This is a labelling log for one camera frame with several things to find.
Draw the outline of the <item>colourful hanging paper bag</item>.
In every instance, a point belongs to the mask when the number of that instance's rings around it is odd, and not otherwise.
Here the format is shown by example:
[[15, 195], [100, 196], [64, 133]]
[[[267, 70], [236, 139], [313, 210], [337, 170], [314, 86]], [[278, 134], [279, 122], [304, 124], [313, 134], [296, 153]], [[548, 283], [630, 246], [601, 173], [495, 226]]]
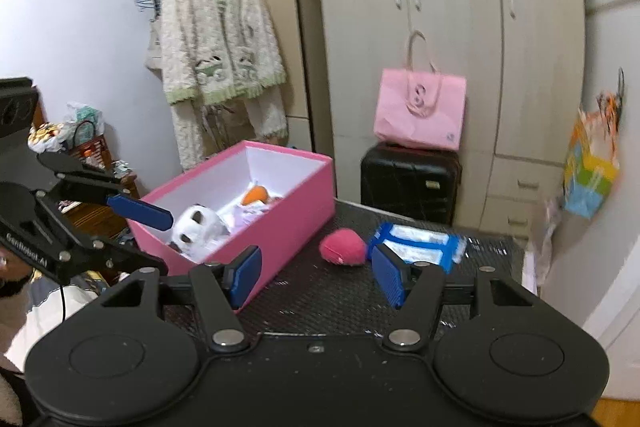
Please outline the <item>colourful hanging paper bag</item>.
[[597, 109], [578, 110], [563, 174], [564, 209], [592, 219], [620, 173], [618, 124], [622, 97], [601, 92]]

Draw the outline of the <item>clutter of bags on dresser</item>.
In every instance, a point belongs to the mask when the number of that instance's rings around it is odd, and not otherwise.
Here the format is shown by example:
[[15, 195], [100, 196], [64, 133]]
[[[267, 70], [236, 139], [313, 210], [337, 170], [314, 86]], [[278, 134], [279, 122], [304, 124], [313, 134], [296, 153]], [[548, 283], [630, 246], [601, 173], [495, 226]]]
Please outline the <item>clutter of bags on dresser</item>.
[[49, 122], [42, 103], [38, 102], [27, 145], [36, 153], [60, 152], [72, 156], [90, 167], [105, 170], [125, 185], [134, 186], [137, 175], [126, 161], [113, 158], [97, 120], [98, 115], [91, 109], [84, 120]]

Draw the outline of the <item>white panda plush toy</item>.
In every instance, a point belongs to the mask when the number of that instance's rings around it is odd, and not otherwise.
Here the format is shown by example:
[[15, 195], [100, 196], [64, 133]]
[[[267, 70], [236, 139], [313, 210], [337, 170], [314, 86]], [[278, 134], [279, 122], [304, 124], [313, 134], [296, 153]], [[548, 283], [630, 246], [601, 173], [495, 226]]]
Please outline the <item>white panda plush toy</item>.
[[175, 222], [167, 246], [182, 257], [201, 263], [229, 236], [227, 225], [214, 210], [193, 205]]

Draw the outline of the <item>white tissue pack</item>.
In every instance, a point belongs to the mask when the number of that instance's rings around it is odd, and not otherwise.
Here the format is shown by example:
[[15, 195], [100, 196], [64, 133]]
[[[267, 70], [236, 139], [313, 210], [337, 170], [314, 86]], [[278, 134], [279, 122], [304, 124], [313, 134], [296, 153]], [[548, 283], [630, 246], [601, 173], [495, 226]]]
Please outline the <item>white tissue pack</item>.
[[218, 218], [226, 226], [230, 235], [238, 234], [255, 220], [268, 213], [274, 207], [274, 202], [242, 206], [241, 204], [228, 205], [217, 211]]

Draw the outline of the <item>cream knitted cardigan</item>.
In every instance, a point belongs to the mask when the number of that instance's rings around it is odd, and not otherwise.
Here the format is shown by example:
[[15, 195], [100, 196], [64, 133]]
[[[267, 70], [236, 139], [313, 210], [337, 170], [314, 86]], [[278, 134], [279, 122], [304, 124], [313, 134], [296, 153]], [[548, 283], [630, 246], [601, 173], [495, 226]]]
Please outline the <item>cream knitted cardigan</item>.
[[160, 48], [171, 105], [257, 98], [286, 83], [265, 0], [160, 0]]

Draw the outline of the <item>orange egg-shaped sponge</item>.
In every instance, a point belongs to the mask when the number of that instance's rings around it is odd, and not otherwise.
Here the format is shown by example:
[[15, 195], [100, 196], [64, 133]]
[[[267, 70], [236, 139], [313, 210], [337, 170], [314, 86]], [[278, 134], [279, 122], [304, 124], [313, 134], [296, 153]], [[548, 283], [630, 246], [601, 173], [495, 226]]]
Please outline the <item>orange egg-shaped sponge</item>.
[[267, 202], [269, 202], [269, 199], [269, 193], [264, 186], [254, 185], [243, 196], [241, 205], [247, 206], [253, 204], [253, 202], [262, 202], [263, 204], [267, 204]]

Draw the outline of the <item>blue wet wipes pack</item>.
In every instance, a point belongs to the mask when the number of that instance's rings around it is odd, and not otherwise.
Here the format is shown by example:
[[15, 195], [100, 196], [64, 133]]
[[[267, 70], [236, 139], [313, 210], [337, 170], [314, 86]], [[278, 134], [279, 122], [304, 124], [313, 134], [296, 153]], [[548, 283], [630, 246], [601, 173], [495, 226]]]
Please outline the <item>blue wet wipes pack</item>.
[[390, 248], [406, 263], [428, 262], [450, 273], [454, 264], [462, 260], [468, 240], [457, 234], [383, 222], [368, 243], [368, 260], [380, 245]]

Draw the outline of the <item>pink tote bag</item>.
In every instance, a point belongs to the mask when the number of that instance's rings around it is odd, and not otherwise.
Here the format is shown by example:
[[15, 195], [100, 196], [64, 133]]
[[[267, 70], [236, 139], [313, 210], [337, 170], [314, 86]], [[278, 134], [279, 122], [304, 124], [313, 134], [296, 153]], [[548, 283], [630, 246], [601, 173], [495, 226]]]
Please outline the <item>pink tote bag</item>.
[[413, 67], [413, 43], [424, 41], [413, 31], [406, 45], [405, 65], [384, 69], [378, 89], [373, 132], [382, 142], [409, 148], [436, 148], [457, 152], [462, 138], [466, 79], [439, 72], [433, 62], [427, 70]]

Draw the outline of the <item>black suitcase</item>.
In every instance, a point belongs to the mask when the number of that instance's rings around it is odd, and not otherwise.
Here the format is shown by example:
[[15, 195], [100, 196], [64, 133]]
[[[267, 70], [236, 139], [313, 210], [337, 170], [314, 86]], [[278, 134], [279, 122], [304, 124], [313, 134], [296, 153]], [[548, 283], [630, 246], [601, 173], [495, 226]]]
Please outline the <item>black suitcase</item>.
[[378, 143], [360, 162], [360, 198], [395, 215], [451, 225], [461, 178], [457, 153]]

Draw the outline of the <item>pink storage box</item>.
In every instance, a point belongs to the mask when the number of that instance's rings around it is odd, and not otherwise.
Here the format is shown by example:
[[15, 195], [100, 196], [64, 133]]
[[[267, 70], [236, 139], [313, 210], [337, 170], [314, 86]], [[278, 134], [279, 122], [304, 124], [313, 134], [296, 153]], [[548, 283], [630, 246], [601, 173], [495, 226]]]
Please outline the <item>pink storage box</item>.
[[244, 248], [262, 251], [262, 273], [248, 297], [255, 298], [335, 213], [333, 160], [329, 156], [244, 141], [143, 197], [174, 216], [174, 230], [186, 210], [198, 204], [229, 233], [210, 242], [206, 253], [180, 254], [170, 247], [171, 231], [130, 220], [145, 253], [163, 259], [171, 275], [204, 262], [227, 263]]

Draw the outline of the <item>beige wardrobe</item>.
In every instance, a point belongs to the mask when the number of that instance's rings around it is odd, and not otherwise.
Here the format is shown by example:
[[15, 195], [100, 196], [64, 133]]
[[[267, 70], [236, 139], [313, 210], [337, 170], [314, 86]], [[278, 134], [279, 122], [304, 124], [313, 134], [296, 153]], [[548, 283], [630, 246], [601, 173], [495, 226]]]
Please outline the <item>beige wardrobe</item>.
[[321, 2], [338, 195], [360, 199], [382, 72], [404, 64], [408, 37], [420, 31], [416, 66], [468, 86], [454, 221], [528, 236], [561, 184], [584, 81], [584, 0]]

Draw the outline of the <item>magenta fuzzy plush pouch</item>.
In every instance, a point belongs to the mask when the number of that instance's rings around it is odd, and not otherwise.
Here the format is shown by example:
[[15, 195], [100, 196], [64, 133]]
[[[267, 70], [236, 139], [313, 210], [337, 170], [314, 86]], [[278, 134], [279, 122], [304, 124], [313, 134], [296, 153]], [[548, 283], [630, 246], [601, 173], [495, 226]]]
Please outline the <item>magenta fuzzy plush pouch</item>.
[[367, 244], [352, 229], [330, 233], [320, 242], [319, 251], [332, 265], [363, 265], [367, 259]]

